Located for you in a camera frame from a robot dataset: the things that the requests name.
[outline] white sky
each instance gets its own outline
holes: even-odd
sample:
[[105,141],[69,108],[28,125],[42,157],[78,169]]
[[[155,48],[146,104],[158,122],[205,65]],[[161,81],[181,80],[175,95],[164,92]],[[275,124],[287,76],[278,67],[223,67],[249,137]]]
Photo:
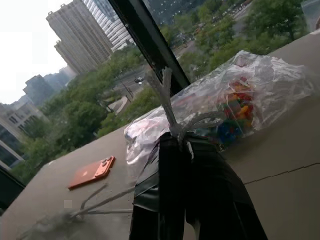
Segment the white sky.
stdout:
[[2,0],[0,7],[0,102],[22,95],[34,75],[56,73],[67,64],[54,45],[57,35],[46,20],[71,0]]

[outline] crack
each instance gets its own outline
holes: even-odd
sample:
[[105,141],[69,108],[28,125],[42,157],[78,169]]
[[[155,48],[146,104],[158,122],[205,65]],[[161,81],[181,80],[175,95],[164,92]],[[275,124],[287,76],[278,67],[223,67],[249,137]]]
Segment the crack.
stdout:
[[265,180],[265,179],[268,179],[268,178],[277,177],[277,176],[280,176],[280,175],[283,175],[283,174],[292,173],[292,172],[298,171],[300,169],[307,169],[307,168],[313,167],[315,165],[320,165],[320,162],[316,162],[316,163],[313,163],[313,164],[310,164],[310,165],[307,165],[307,166],[298,167],[298,168],[295,168],[295,169],[290,170],[290,171],[283,171],[283,172],[280,172],[278,174],[266,176],[266,177],[263,177],[263,178],[260,178],[260,179],[257,179],[257,180],[249,181],[249,182],[244,183],[244,185],[252,184],[252,183],[255,183],[255,182],[260,182],[262,180]]

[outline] clear plastic bag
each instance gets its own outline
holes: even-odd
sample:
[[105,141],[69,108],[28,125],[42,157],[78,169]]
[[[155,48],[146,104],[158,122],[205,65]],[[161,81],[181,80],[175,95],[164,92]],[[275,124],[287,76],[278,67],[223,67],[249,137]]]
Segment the clear plastic bag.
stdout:
[[[268,127],[297,101],[319,93],[319,84],[304,66],[246,51],[219,66],[171,98],[178,123],[209,111],[224,115],[216,126],[192,132],[206,136],[218,151],[239,138]],[[141,116],[124,130],[131,174],[143,169],[155,141],[169,131],[162,107]]]

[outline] sky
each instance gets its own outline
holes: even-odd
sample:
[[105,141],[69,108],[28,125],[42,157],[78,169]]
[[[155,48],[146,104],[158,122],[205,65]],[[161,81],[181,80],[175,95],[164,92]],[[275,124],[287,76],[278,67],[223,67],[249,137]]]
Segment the sky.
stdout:
[[35,75],[53,74],[67,64],[54,45],[48,12],[71,0],[2,0],[0,8],[0,103],[11,104]]

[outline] plastic bag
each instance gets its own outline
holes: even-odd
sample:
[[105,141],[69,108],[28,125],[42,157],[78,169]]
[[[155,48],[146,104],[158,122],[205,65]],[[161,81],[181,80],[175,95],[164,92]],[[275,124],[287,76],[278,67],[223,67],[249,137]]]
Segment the plastic bag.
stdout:
[[[319,89],[314,75],[302,65],[240,51],[173,96],[171,103],[178,123],[186,123],[199,113],[224,113],[216,127],[192,131],[210,138],[217,150],[223,151],[238,138],[268,127],[297,101],[319,93]],[[168,131],[162,107],[127,126],[126,161],[132,175],[140,173],[154,142]]]

